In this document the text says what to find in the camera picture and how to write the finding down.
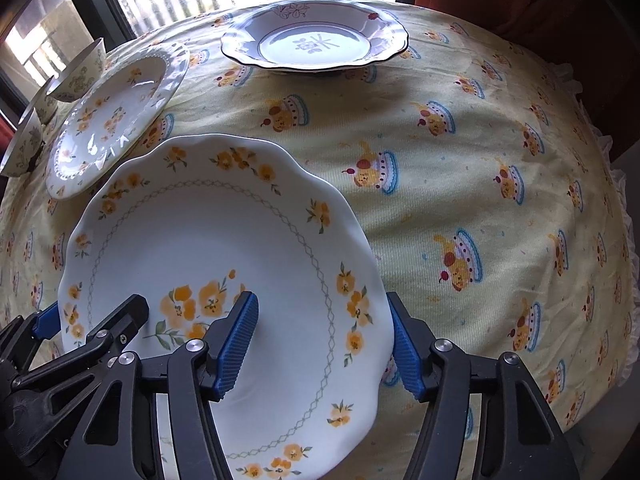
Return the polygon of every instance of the white plate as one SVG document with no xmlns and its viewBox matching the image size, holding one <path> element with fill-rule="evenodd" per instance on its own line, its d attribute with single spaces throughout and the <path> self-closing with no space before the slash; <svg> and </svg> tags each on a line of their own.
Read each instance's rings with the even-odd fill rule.
<svg viewBox="0 0 640 480">
<path fill-rule="evenodd" d="M 153 123 L 188 67 L 179 43 L 144 48 L 112 67 L 62 125 L 49 155 L 49 194 L 71 198 L 106 173 Z"/>
<path fill-rule="evenodd" d="M 288 72 L 322 72 L 386 61 L 409 35 L 386 10 L 349 0 L 284 0 L 232 22 L 222 53 Z"/>
<path fill-rule="evenodd" d="M 163 354 L 201 336 L 245 289 L 260 317 L 236 386 L 212 404 L 222 447 L 236 479 L 246 468 L 317 479 L 373 424 L 393 325 L 346 200 L 276 144 L 173 137 L 124 162 L 69 240 L 63 345 L 81 345 L 138 293 L 149 321 L 127 348 Z"/>
</svg>

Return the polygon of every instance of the tablecloth print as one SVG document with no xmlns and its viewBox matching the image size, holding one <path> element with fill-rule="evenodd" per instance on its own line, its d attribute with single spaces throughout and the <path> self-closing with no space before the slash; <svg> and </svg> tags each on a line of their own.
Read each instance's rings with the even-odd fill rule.
<svg viewBox="0 0 640 480">
<path fill-rule="evenodd" d="M 220 53 L 228 12 L 119 47 L 108 64 L 161 41 L 191 51 L 184 82 L 129 156 L 207 132 L 282 145 L 345 195 L 386 289 L 413 316 L 467 352 L 518 352 L 568 428 L 613 386 L 637 337 L 608 165 L 574 98 L 534 56 L 445 14 L 375 4 L 402 21 L 409 49 L 331 75 L 236 65 Z M 36 170 L 11 180 L 0 208 L 0 324 L 56 300 L 68 236 L 106 180 L 68 202 L 48 197 L 48 150 L 69 109 L 46 128 Z M 61 351 L 57 336 L 36 364 Z M 473 467 L 475 397 L 470 407 L 460 478 Z M 328 477 L 401 478 L 423 415 L 390 360 L 374 428 Z"/>
</svg>

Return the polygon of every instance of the orange curtain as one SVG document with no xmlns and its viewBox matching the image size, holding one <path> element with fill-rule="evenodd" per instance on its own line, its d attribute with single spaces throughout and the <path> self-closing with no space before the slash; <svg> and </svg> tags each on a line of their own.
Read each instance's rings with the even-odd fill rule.
<svg viewBox="0 0 640 480">
<path fill-rule="evenodd" d="M 549 62 L 571 63 L 594 124 L 613 136 L 617 156 L 640 133 L 634 103 L 640 54 L 604 0 L 415 0 L 534 51 Z"/>
</svg>

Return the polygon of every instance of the blue gripper pad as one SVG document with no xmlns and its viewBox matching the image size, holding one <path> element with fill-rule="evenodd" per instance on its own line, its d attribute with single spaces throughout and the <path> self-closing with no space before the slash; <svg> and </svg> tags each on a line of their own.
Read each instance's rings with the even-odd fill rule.
<svg viewBox="0 0 640 480">
<path fill-rule="evenodd" d="M 389 302 L 389 307 L 394 322 L 394 359 L 400 372 L 402 384 L 405 390 L 414 394 L 416 400 L 422 402 L 427 389 L 422 382 L 420 357 L 391 302 Z"/>
<path fill-rule="evenodd" d="M 218 357 L 218 370 L 213 390 L 220 399 L 236 384 L 246 349 L 258 323 L 258 298 L 255 294 L 247 296 L 244 304 L 238 305 L 238 301 L 229 313 L 231 317 L 234 314 L 233 310 L 236 307 L 240 308 Z"/>
</svg>

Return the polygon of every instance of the bowl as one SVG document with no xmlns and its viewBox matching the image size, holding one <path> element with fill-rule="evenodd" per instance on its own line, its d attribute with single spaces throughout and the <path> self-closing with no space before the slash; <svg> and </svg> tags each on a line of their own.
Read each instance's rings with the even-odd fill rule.
<svg viewBox="0 0 640 480">
<path fill-rule="evenodd" d="M 0 163 L 0 175 L 21 176 L 29 171 L 29 162 L 42 142 L 42 124 L 35 109 L 32 109 L 25 120 L 18 124 L 18 129 L 4 152 Z"/>
<path fill-rule="evenodd" d="M 27 116 L 31 113 L 31 110 L 35 108 L 36 113 L 38 114 L 38 118 L 40 119 L 40 123 L 45 125 L 49 123 L 53 114 L 58 110 L 58 101 L 54 99 L 52 96 L 47 95 L 49 91 L 49 86 L 55 76 L 50 77 L 44 85 L 40 87 L 40 89 L 36 92 L 36 95 L 33 96 L 31 102 L 27 106 L 26 110 L 20 117 L 20 121 L 18 124 L 23 122 Z"/>
<path fill-rule="evenodd" d="M 50 85 L 48 95 L 65 103 L 78 100 L 100 79 L 106 59 L 103 38 L 98 38 L 72 59 Z"/>
</svg>

